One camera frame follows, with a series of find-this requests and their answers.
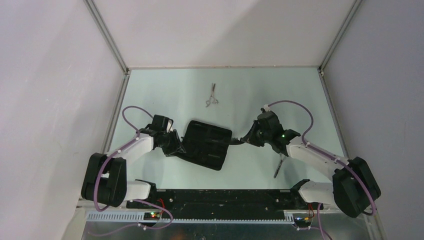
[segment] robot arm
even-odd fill
[[[127,181],[127,167],[142,155],[162,148],[166,156],[174,153],[184,153],[176,130],[172,129],[173,120],[168,117],[155,115],[152,123],[139,130],[131,144],[124,144],[106,154],[94,153],[87,166],[81,195],[84,199],[94,200],[96,178],[101,166],[112,154],[113,158],[107,163],[98,185],[97,201],[112,207],[118,207],[123,201],[141,199],[149,196],[151,184],[143,180]]]
[[[253,122],[253,126],[241,141],[257,147],[269,144],[276,153],[303,161],[326,176],[331,183],[304,179],[292,188],[307,203],[337,205],[342,212],[353,218],[370,205],[359,182],[338,161],[348,165],[359,176],[373,200],[381,195],[365,160],[359,157],[348,159],[310,142],[304,143],[298,132],[284,130],[277,115],[272,111],[262,110],[262,114]]]

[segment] cable tie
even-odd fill
[[[265,112],[271,111],[271,108],[268,104],[263,105],[263,109],[265,110]]]

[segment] metal scissors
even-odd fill
[[[277,166],[277,170],[274,173],[274,178],[277,177],[278,173],[280,172],[281,165],[283,164],[284,159],[286,159],[286,156],[281,154],[281,153],[279,154],[279,157],[280,157],[280,161],[279,161],[279,164]]]
[[[209,105],[212,104],[218,104],[218,99],[215,98],[215,83],[212,83],[212,89],[210,90],[210,97],[209,100],[206,101],[206,107],[209,107]]]

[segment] white enclosure wall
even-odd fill
[[[82,0],[0,3],[0,239],[57,240],[123,73]]]
[[[364,1],[325,79],[351,156],[367,160],[390,240],[424,230],[424,1]]]
[[[354,0],[95,0],[128,67],[319,66]]]

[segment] surgical scissors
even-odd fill
[[[210,90],[210,97],[209,100],[206,101],[206,107],[209,107],[209,105],[212,104],[218,104],[218,99],[215,98],[215,83],[212,83],[212,88]]]

